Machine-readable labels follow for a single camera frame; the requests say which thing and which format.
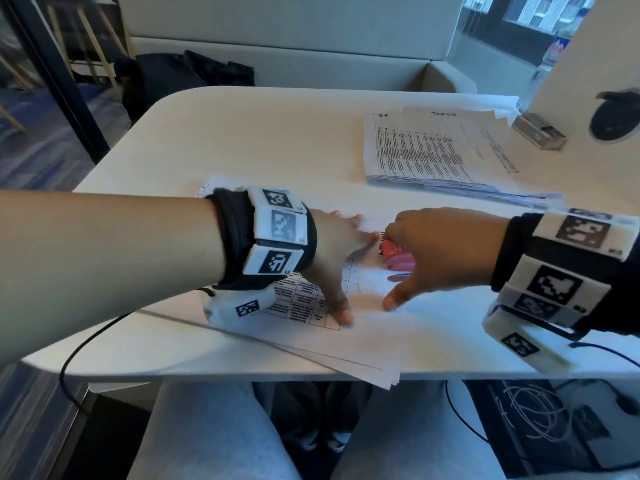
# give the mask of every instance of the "black frame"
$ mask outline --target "black frame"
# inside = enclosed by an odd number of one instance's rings
[[[109,152],[109,145],[71,78],[39,10],[31,0],[0,0],[0,9],[80,143],[93,163],[98,164]]]
[[[554,36],[508,22],[505,17],[519,13],[527,0],[493,0],[488,13],[462,8],[462,32],[509,55],[539,66]]]

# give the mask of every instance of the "water bottle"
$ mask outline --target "water bottle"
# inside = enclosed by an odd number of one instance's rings
[[[580,23],[582,23],[588,12],[588,8],[582,8],[578,12],[578,15],[576,15],[574,21],[569,23],[565,28],[557,31],[553,43],[549,45],[545,56],[542,58],[542,63],[534,72],[533,77],[529,81],[522,96],[520,96],[520,99],[518,99],[516,110],[519,113],[524,113],[529,108],[533,96],[538,92],[538,89],[549,75],[549,72],[551,72],[551,69],[556,65],[558,58],[560,58],[560,55],[562,55],[567,45],[569,45],[569,42],[571,42],[574,33],[578,30]]]

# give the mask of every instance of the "hand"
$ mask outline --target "hand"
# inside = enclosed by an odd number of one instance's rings
[[[353,313],[342,290],[342,266],[352,252],[375,244],[380,233],[358,230],[362,214],[343,219],[337,210],[327,214],[313,209],[311,215],[316,222],[318,244],[314,260],[302,276],[320,287],[333,318],[341,325],[350,325]]]
[[[413,272],[384,298],[391,312],[415,296],[489,285],[509,220],[465,209],[406,210],[385,237],[413,255]]]

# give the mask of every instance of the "window frame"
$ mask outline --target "window frame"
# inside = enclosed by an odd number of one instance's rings
[[[464,20],[461,31],[524,62],[539,66],[554,35],[504,19],[510,11],[519,13],[526,1],[493,0],[487,13],[463,7],[460,14],[460,20]]]

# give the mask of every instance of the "label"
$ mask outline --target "label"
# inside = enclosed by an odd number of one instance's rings
[[[558,62],[558,58],[565,51],[569,42],[571,42],[570,38],[556,37],[545,53],[543,58],[544,62],[550,65],[554,65]]]

